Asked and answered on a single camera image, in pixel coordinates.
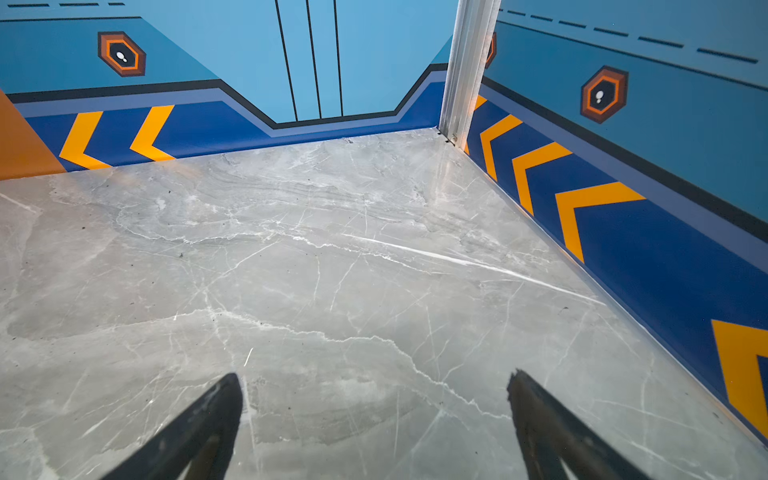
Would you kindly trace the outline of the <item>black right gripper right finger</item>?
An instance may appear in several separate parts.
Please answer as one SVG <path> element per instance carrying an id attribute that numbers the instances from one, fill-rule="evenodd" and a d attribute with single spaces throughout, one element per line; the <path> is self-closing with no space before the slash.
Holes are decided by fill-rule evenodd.
<path id="1" fill-rule="evenodd" d="M 511 374 L 508 401 L 530 479 L 646 479 L 523 370 Z"/>

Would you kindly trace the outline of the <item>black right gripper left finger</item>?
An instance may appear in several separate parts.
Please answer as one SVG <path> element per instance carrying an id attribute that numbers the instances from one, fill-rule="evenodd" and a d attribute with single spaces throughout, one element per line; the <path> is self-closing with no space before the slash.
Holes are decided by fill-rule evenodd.
<path id="1" fill-rule="evenodd" d="M 234 453 L 243 394 L 228 373 L 107 479 L 223 479 Z"/>

